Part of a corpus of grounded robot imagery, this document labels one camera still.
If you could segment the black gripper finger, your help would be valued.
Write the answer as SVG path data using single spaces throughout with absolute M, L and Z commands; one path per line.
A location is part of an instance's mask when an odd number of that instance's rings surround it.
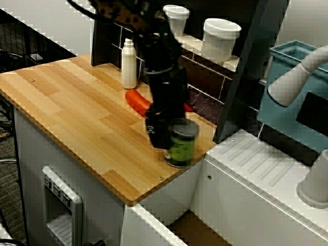
M 153 147 L 155 148 L 170 147 L 170 134 L 167 124 L 159 124 L 159 125 L 147 124 L 147 132 Z

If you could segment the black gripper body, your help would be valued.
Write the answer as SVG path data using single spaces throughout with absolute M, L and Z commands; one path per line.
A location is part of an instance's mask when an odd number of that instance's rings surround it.
M 184 103 L 188 99 L 187 75 L 184 67 L 164 70 L 146 68 L 153 102 L 146 112 L 146 124 L 168 124 L 176 118 L 185 118 Z

